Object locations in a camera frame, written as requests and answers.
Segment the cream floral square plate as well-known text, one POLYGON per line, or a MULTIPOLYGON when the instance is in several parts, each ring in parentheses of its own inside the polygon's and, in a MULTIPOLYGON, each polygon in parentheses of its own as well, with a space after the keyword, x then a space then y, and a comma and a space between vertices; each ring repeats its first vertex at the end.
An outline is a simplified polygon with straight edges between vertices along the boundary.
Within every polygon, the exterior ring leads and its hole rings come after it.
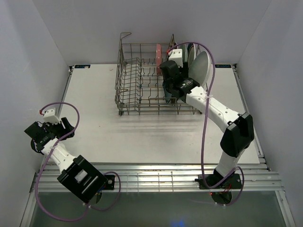
POLYGON ((169 42, 169 49, 172 48, 176 44, 174 34, 172 34, 169 42))

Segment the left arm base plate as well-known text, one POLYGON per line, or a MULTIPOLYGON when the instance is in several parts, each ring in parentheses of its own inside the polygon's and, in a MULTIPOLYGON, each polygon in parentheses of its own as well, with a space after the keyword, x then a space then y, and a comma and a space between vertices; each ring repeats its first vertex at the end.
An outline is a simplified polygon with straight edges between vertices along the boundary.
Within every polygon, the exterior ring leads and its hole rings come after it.
POLYGON ((115 175, 105 175, 107 178, 104 190, 114 190, 115 188, 115 175))

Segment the dark teal plate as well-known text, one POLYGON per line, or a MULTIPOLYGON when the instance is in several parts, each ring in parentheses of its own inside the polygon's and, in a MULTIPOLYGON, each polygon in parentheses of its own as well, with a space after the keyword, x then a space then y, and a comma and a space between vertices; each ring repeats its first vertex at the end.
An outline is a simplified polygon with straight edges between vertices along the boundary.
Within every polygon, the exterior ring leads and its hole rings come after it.
POLYGON ((172 97, 172 94, 168 92, 167 88, 164 86, 164 95, 165 95, 165 102, 167 104, 174 104, 175 103, 175 99, 172 97))

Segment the green red rimmed white plate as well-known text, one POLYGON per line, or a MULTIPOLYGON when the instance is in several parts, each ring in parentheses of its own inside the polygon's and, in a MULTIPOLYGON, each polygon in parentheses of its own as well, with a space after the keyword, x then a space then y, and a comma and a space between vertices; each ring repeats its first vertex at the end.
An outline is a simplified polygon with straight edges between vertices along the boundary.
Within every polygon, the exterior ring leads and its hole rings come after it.
POLYGON ((188 63, 192 63, 196 58, 196 46, 194 43, 188 44, 187 52, 188 52, 187 61, 188 63))

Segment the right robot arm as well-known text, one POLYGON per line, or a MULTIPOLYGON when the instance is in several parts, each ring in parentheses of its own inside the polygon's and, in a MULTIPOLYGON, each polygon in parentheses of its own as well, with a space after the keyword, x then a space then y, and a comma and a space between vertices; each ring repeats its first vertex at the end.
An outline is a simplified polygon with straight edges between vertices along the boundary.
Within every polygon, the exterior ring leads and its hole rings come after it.
POLYGON ((195 70, 192 67, 180 68, 176 62, 168 60, 160 64, 160 70, 164 88, 172 98, 180 99, 204 113, 203 143, 208 120, 214 122, 223 132, 220 141, 223 151, 221 158, 211 175, 202 173, 202 185, 209 189, 226 187, 231 182, 241 155, 255 138, 253 117, 247 112, 234 111, 211 96, 214 77, 211 77, 208 89, 204 89, 202 83, 194 78, 195 70))

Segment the pink dotted scalloped plate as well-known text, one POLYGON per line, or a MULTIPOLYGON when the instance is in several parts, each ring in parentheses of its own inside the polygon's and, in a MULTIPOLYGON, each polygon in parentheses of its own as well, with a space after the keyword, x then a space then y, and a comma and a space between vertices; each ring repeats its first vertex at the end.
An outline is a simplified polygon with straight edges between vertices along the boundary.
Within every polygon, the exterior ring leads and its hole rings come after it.
POLYGON ((160 44, 156 45, 156 73, 157 76, 161 75, 160 65, 162 63, 162 47, 160 44))

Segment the white oval plate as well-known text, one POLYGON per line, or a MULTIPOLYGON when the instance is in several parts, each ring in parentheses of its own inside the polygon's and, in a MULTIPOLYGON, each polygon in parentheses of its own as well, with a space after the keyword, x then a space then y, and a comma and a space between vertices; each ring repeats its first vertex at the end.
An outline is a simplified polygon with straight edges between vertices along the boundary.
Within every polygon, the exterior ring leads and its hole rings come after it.
POLYGON ((207 51, 202 51, 191 63, 188 76, 204 87, 211 74, 211 57, 207 51))

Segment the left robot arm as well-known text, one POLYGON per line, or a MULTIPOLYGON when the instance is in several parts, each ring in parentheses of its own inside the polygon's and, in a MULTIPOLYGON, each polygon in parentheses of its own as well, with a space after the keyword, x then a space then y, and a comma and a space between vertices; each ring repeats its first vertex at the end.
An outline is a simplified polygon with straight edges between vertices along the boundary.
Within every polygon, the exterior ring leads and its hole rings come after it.
POLYGON ((67 118, 63 117, 58 123, 34 122, 24 132, 31 138, 31 147, 35 152, 48 156, 53 149, 50 159, 59 167, 57 180, 81 201, 88 203, 106 186, 108 179, 83 156, 75 157, 62 142, 57 143, 65 134, 68 134, 65 140, 72 138, 73 129, 67 118))

